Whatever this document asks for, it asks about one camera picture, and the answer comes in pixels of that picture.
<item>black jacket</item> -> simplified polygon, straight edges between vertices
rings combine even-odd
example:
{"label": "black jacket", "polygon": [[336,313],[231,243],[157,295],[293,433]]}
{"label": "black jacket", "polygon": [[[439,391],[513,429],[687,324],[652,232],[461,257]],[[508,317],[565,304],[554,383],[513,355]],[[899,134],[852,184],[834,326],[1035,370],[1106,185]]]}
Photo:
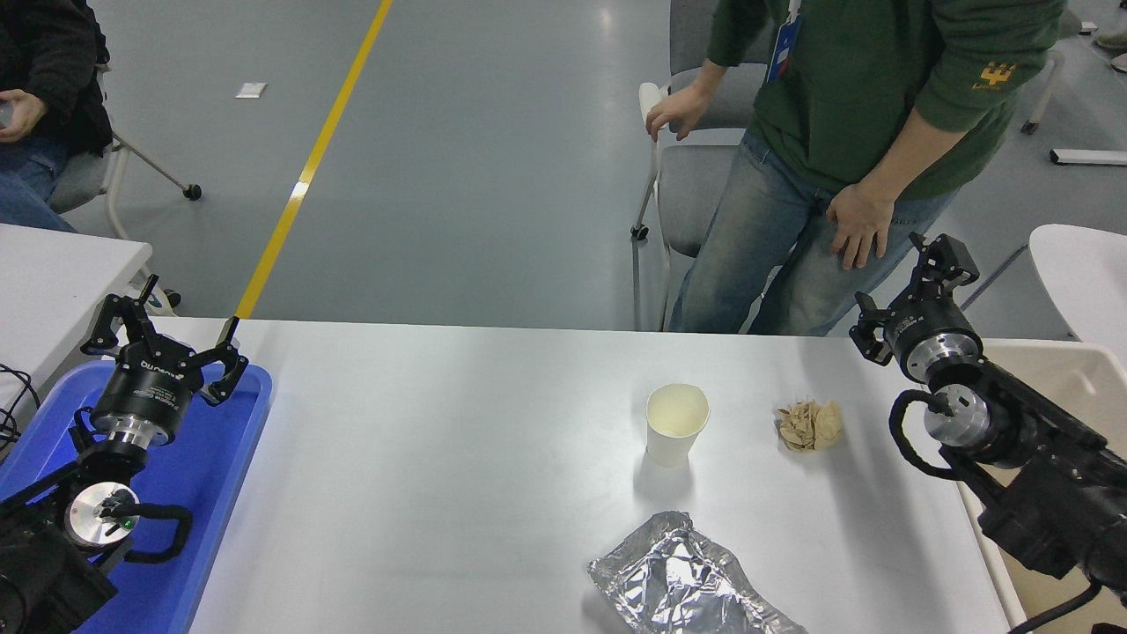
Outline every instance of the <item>black jacket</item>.
{"label": "black jacket", "polygon": [[72,152],[112,140],[95,72],[99,37],[85,0],[0,0],[0,90],[42,99],[47,114],[33,133],[59,136]]}

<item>man's left hand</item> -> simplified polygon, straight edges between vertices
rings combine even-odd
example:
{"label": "man's left hand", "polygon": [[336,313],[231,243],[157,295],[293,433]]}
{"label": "man's left hand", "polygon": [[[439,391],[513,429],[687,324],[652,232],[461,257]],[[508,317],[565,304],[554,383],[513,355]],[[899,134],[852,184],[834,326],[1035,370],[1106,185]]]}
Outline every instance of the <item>man's left hand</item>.
{"label": "man's left hand", "polygon": [[826,217],[837,223],[829,250],[834,255],[844,251],[842,268],[863,268],[875,245],[877,257],[885,257],[895,203],[895,198],[869,191],[863,182],[845,187],[829,200]]}
{"label": "man's left hand", "polygon": [[0,92],[0,99],[11,104],[11,124],[0,127],[0,143],[15,143],[27,136],[47,114],[47,105],[30,92],[5,90]]}

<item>yellow logo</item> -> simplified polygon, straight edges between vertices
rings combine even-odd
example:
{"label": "yellow logo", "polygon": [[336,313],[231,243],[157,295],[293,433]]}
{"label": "yellow logo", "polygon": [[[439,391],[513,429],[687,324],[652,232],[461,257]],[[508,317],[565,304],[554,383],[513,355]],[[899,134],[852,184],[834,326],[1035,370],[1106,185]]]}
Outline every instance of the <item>yellow logo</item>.
{"label": "yellow logo", "polygon": [[1010,75],[1013,74],[1013,71],[1017,70],[1017,68],[1018,64],[1000,64],[997,62],[991,62],[986,64],[986,68],[983,69],[982,74],[978,75],[980,79],[986,81],[986,84],[984,86],[982,83],[976,83],[975,88],[997,90],[997,84],[1009,81]]}

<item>sitting person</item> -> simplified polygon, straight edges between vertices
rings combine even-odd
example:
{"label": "sitting person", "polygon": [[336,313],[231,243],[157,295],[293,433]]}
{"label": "sitting person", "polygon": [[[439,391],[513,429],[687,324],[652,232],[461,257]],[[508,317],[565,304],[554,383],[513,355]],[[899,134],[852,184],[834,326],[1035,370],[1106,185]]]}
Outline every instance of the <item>sitting person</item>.
{"label": "sitting person", "polygon": [[104,42],[85,0],[0,2],[0,222],[74,230],[47,199],[71,155],[113,139]]}

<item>silver metal joint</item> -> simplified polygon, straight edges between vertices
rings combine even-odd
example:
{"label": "silver metal joint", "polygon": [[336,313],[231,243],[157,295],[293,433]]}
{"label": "silver metal joint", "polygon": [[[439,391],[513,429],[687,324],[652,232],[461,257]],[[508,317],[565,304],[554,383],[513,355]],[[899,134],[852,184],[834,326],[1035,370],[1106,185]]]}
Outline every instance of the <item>silver metal joint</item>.
{"label": "silver metal joint", "polygon": [[128,443],[141,449],[149,449],[149,445],[160,447],[168,444],[165,430],[133,414],[101,417],[94,421],[94,427],[105,432],[107,440]]}
{"label": "silver metal joint", "polygon": [[937,361],[955,357],[974,359],[978,356],[978,345],[975,340],[959,333],[943,333],[916,345],[908,354],[904,369],[915,382],[928,383],[928,369]]}
{"label": "silver metal joint", "polygon": [[990,411],[975,391],[964,385],[949,385],[935,395],[947,398],[951,416],[928,410],[923,425],[932,438],[951,447],[969,447],[990,439]]}
{"label": "silver metal joint", "polygon": [[99,482],[82,490],[66,508],[66,535],[79,546],[100,548],[116,544],[133,532],[137,516],[103,517],[106,509],[137,503],[132,489],[116,482]]}

